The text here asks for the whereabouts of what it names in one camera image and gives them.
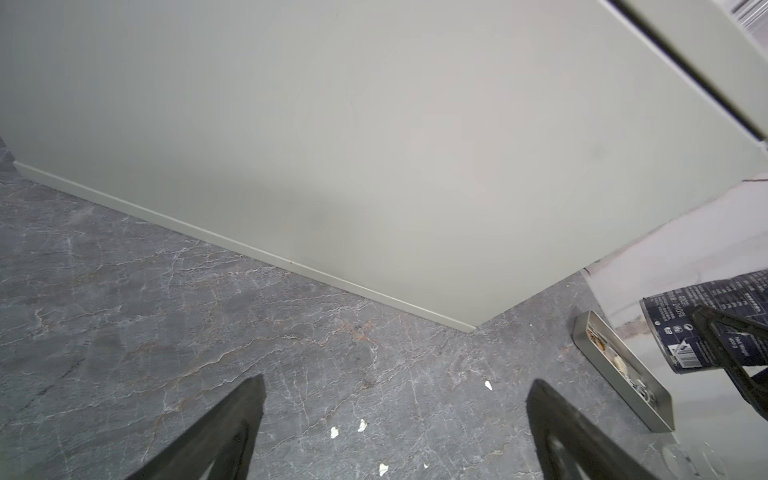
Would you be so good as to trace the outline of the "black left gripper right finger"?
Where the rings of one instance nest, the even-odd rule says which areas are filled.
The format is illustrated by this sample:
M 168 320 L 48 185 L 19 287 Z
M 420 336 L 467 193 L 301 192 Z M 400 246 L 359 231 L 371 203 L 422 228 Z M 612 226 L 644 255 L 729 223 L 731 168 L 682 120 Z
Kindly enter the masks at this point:
M 545 479 L 654 477 L 546 381 L 533 381 L 526 412 Z

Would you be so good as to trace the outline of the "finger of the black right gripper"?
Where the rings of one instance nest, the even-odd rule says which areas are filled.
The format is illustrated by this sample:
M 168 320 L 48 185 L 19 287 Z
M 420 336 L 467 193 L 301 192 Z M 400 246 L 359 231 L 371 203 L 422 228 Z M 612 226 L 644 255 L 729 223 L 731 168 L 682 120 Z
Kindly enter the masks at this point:
M 698 306 L 691 312 L 691 319 L 703 342 L 709 346 L 716 361 L 735 385 L 742 398 L 764 419 L 767 419 L 767 370 L 750 376 L 742 363 L 732 354 L 728 342 L 720 334 L 718 325 L 739 333 L 767 339 L 767 327 L 760 323 L 730 315 L 709 306 Z

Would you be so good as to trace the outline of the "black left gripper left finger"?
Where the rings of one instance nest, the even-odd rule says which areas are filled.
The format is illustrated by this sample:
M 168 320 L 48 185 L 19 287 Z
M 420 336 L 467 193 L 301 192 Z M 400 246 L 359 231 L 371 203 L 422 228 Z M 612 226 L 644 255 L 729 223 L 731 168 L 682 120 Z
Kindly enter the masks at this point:
M 264 376 L 245 379 L 132 479 L 245 479 L 267 397 Z

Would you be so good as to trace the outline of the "dark blue can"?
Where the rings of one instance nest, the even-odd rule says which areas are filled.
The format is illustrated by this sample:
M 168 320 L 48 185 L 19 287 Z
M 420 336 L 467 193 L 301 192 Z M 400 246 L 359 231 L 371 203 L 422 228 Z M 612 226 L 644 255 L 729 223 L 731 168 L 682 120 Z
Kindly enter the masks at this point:
M 691 312 L 702 305 L 765 326 L 767 271 L 699 283 L 640 301 L 657 344 L 677 374 L 720 367 L 720 362 L 703 342 L 691 317 Z

